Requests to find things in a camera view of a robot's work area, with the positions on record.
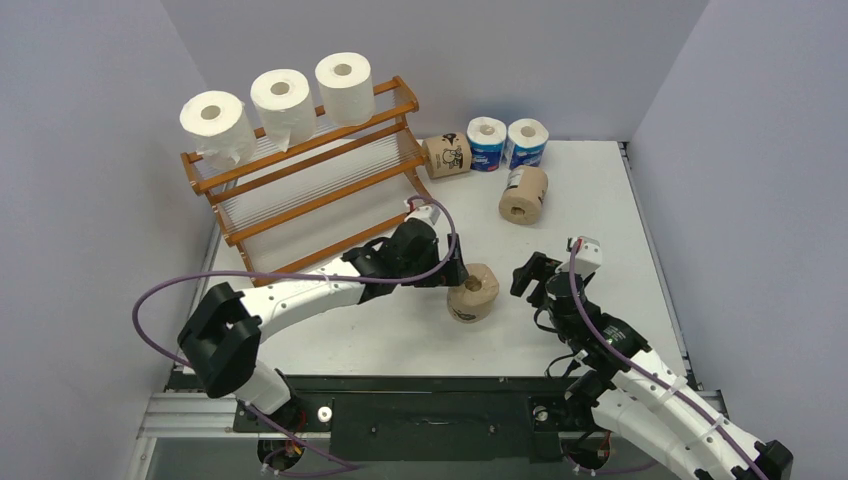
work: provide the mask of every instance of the wall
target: wall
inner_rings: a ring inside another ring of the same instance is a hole
[[[415,91],[419,136],[488,115],[617,140],[632,137],[706,3],[163,0],[209,86],[248,104],[267,70],[312,78],[324,56],[356,51],[376,82],[401,75]]]
[[[845,478],[848,3],[714,0],[633,142],[698,378]]]
[[[211,229],[176,156],[204,83],[155,0],[4,2],[0,45],[0,477],[122,478],[168,370],[130,308]],[[142,312],[155,338],[192,291]]]

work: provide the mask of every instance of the purple cable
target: purple cable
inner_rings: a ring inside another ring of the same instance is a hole
[[[320,448],[315,448],[315,447],[311,446],[310,444],[301,440],[294,433],[283,428],[283,426],[280,425],[279,423],[268,418],[267,415],[260,412],[259,409],[257,409],[253,405],[245,403],[244,407],[246,409],[250,410],[251,412],[255,413],[256,416],[259,417],[259,419],[262,420],[266,425],[277,430],[278,432],[282,433],[283,435],[289,437],[289,440],[291,440],[292,442],[300,445],[303,448],[312,450],[313,452],[317,453],[318,455],[321,455],[322,457],[326,458],[327,460],[331,460],[331,461],[336,462],[336,463],[338,463],[339,465],[342,466],[342,468],[337,468],[335,470],[326,470],[326,471],[323,471],[323,472],[310,472],[310,473],[280,472],[280,475],[282,475],[284,477],[292,477],[292,478],[317,478],[317,477],[325,477],[327,475],[335,475],[336,473],[351,472],[351,471],[359,468],[357,465],[350,463],[347,460],[342,460],[341,458],[333,455],[330,452],[327,452],[327,451],[321,450]],[[274,457],[274,455],[277,455],[278,453],[281,453],[284,450],[285,450],[285,447],[284,448],[278,448],[277,450],[274,450],[273,452],[271,452],[271,453],[269,453],[268,455],[265,456],[265,459],[262,460],[262,463],[263,464],[269,464],[270,460]]]
[[[595,324],[592,323],[592,319],[589,318],[589,314],[586,313],[586,309],[583,308],[583,303],[579,301],[580,295],[579,295],[579,292],[577,291],[577,280],[575,278],[574,268],[573,268],[575,259],[577,258],[577,252],[580,250],[580,247],[582,245],[583,245],[583,240],[580,239],[580,240],[577,241],[577,244],[571,249],[571,261],[568,264],[569,265],[568,281],[571,285],[571,296],[574,297],[574,304],[577,306],[577,311],[580,312],[580,316],[583,318],[583,323],[586,324],[586,327],[589,328],[589,331],[592,332],[592,335],[601,343],[601,345],[603,345],[604,348],[607,349],[607,351],[609,351],[611,354],[613,354],[613,356],[615,358],[621,360],[622,362],[624,362],[625,365],[636,370],[640,375],[651,380],[652,382],[656,383],[660,387],[662,387],[666,390],[671,390],[671,385],[669,385],[666,382],[664,382],[663,380],[653,376],[650,372],[648,372],[647,370],[645,370],[641,366],[637,365],[636,363],[634,363],[629,358],[625,357],[621,352],[616,350],[615,347],[610,345],[604,339],[604,336],[601,335],[601,332],[599,332],[598,329],[595,327]],[[683,392],[676,390],[674,392],[674,396],[676,396],[680,400],[682,400],[683,403],[688,405],[692,410],[695,410],[701,417],[704,418],[704,420],[709,422],[710,425],[713,425],[713,424],[716,423],[715,419],[712,418],[706,410],[701,408],[701,406],[698,405],[697,403],[695,403],[694,400],[692,400],[691,398],[684,395]],[[745,451],[742,449],[742,447],[738,443],[736,443],[736,440],[734,440],[733,437],[731,437],[730,434],[728,434],[727,431],[721,425],[718,426],[717,431],[718,431],[719,435],[721,435],[722,438],[724,438],[725,441],[727,441],[727,444],[730,445],[730,448],[732,448],[733,451],[736,452],[737,455],[742,457],[742,460],[744,460],[745,463],[747,463],[748,466],[751,467],[751,470],[754,471],[754,473],[757,475],[757,477],[760,480],[769,480],[769,478],[766,476],[765,473],[763,473],[763,471],[760,469],[760,467],[758,467],[757,464],[754,463],[754,460],[752,460],[751,457],[749,457],[748,454],[745,453]]]
[[[592,473],[592,472],[595,472],[593,476],[598,476],[598,477],[600,477],[600,476],[602,476],[602,475],[626,475],[626,474],[628,474],[628,473],[639,473],[639,472],[644,472],[645,470],[648,470],[648,469],[650,469],[650,468],[654,468],[654,467],[656,467],[656,466],[657,466],[657,464],[658,464],[658,463],[660,463],[660,462],[658,462],[658,461],[656,461],[656,460],[654,460],[654,459],[651,459],[651,461],[650,461],[650,462],[648,462],[648,463],[646,463],[646,464],[644,464],[644,465],[636,466],[636,467],[616,468],[616,469],[610,469],[610,470],[593,470],[593,469],[586,468],[586,467],[583,467],[583,466],[579,465],[579,464],[578,464],[577,462],[575,462],[575,461],[574,461],[574,459],[573,459],[573,458],[571,458],[571,456],[569,456],[569,455],[566,455],[566,457],[565,457],[565,458],[567,458],[567,459],[568,459],[568,461],[569,461],[569,462],[571,462],[571,464],[572,464],[572,465],[574,465],[574,466],[576,466],[577,468],[579,468],[581,472],[584,472],[584,473]]]
[[[456,250],[456,225],[454,225],[453,217],[450,216],[450,213],[447,211],[445,206],[442,205],[441,203],[437,202],[436,200],[429,198],[429,197],[425,197],[423,195],[413,195],[406,200],[407,203],[409,203],[410,207],[412,206],[413,200],[423,200],[425,203],[430,203],[430,204],[436,206],[436,208],[438,208],[439,210],[441,210],[442,213],[445,214],[445,218],[447,219],[448,224],[450,225],[450,229],[451,229],[451,240],[448,244],[448,253],[445,255],[444,258],[442,258],[441,261],[439,261],[439,263],[436,264],[435,267],[431,268],[430,270],[428,270],[424,273],[421,273],[419,275],[415,275],[415,276],[412,276],[412,277],[407,277],[407,278],[348,277],[348,276],[343,276],[343,275],[309,275],[309,274],[306,274],[306,273],[257,273],[257,272],[242,272],[242,271],[238,271],[238,270],[216,270],[216,271],[212,271],[212,272],[192,273],[192,274],[189,274],[189,275],[182,275],[182,276],[179,276],[179,277],[174,277],[170,280],[166,280],[166,281],[154,286],[153,288],[149,289],[148,291],[144,292],[138,298],[138,300],[136,300],[135,305],[133,305],[133,309],[132,309],[133,327],[135,328],[135,331],[138,334],[138,336],[141,337],[141,339],[144,341],[144,343],[149,345],[151,348],[153,348],[154,350],[156,350],[160,354],[164,355],[165,357],[170,358],[174,362],[179,363],[180,365],[184,365],[186,367],[191,367],[191,364],[188,362],[188,360],[186,360],[184,358],[180,358],[179,356],[169,352],[164,347],[162,347],[161,345],[156,343],[152,338],[150,338],[150,336],[147,335],[147,333],[144,331],[144,329],[141,328],[141,322],[138,319],[138,312],[141,309],[141,305],[148,298],[153,296],[153,294],[155,294],[156,292],[158,292],[160,290],[168,288],[171,285],[176,285],[178,283],[188,282],[190,280],[197,280],[197,279],[200,279],[200,278],[207,278],[207,277],[249,277],[249,278],[271,278],[271,279],[275,279],[275,280],[319,280],[319,281],[330,280],[330,281],[339,281],[339,282],[378,283],[378,284],[384,284],[384,285],[400,285],[402,283],[413,283],[413,282],[417,282],[419,280],[423,280],[423,279],[429,277],[430,275],[433,275],[434,273],[438,272],[446,263],[448,263],[448,260],[450,260],[450,258],[453,256],[453,252],[454,252],[454,250]],[[247,408],[250,409],[251,411],[253,411],[254,413],[256,413],[256,415],[260,419],[262,419],[269,427],[274,428],[278,432],[289,437],[293,442],[297,443],[298,445],[300,445],[304,448],[308,448],[308,449],[312,450],[313,452],[317,453],[318,455],[321,455],[322,457],[327,458],[329,460],[332,460],[332,461],[338,463],[339,465],[343,465],[345,467],[345,468],[340,468],[340,469],[336,469],[336,470],[327,470],[325,472],[314,472],[314,473],[285,474],[285,472],[281,472],[281,475],[284,475],[284,476],[287,476],[287,477],[295,477],[295,478],[317,478],[317,477],[324,477],[324,476],[327,476],[327,475],[334,475],[336,473],[349,472],[351,470],[355,470],[355,469],[359,468],[359,467],[357,467],[356,465],[354,465],[350,462],[347,462],[345,460],[342,460],[338,457],[333,456],[329,452],[321,450],[320,448],[315,448],[313,446],[310,446],[308,443],[297,438],[297,436],[294,435],[292,432],[286,430],[282,426],[273,422],[270,418],[263,415],[262,412],[254,409],[252,405],[247,405]]]

